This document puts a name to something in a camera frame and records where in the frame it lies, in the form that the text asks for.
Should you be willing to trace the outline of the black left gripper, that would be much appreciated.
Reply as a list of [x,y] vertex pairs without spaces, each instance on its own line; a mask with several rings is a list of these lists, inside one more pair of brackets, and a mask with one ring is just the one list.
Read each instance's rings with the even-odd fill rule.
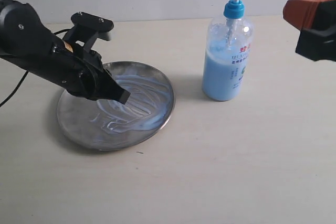
[[27,57],[27,71],[66,89],[70,94],[89,100],[107,99],[126,104],[130,92],[122,88],[107,70],[101,56],[85,51],[77,43],[51,36],[48,50]]

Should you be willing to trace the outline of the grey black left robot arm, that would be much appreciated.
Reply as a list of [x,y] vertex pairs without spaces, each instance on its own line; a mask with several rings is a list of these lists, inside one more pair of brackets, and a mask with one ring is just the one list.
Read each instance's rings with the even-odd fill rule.
[[113,21],[85,12],[73,14],[71,21],[73,27],[59,38],[30,4],[1,0],[1,58],[73,96],[125,104],[130,92],[116,83],[92,49],[97,39],[110,40]]

